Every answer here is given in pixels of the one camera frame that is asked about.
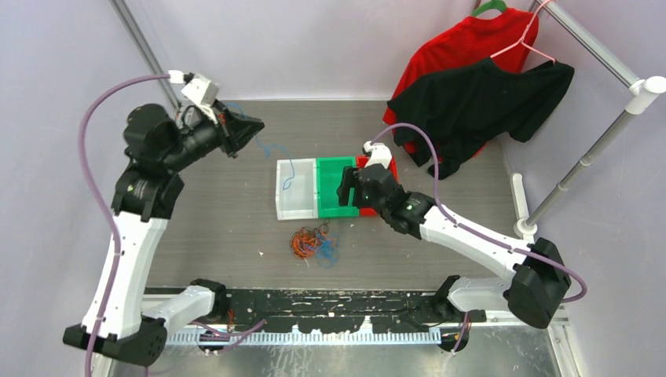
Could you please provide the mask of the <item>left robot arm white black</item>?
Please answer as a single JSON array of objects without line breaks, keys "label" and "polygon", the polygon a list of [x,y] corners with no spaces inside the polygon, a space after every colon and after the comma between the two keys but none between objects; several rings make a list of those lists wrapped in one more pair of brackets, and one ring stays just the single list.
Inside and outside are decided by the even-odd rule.
[{"label": "left robot arm white black", "polygon": [[65,329],[65,344],[148,367],[170,335],[198,319],[220,324],[228,316],[225,285],[204,278],[153,309],[141,308],[156,247],[185,186],[180,173],[217,150],[236,157],[265,126],[220,101],[212,110],[184,127],[158,104],[128,115],[123,136],[130,161],[110,205],[115,229],[101,281],[82,322]]}]

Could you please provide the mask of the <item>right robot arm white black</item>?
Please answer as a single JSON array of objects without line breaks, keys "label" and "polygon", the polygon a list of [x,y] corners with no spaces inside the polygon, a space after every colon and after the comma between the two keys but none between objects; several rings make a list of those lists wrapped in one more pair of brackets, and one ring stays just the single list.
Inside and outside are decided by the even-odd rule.
[{"label": "right robot arm white black", "polygon": [[450,276],[438,291],[437,315],[456,322],[465,312],[508,311],[534,328],[547,328],[572,285],[558,248],[487,229],[443,214],[435,199],[403,189],[380,164],[344,167],[338,202],[371,207],[395,232],[455,251],[494,273],[493,278]]}]

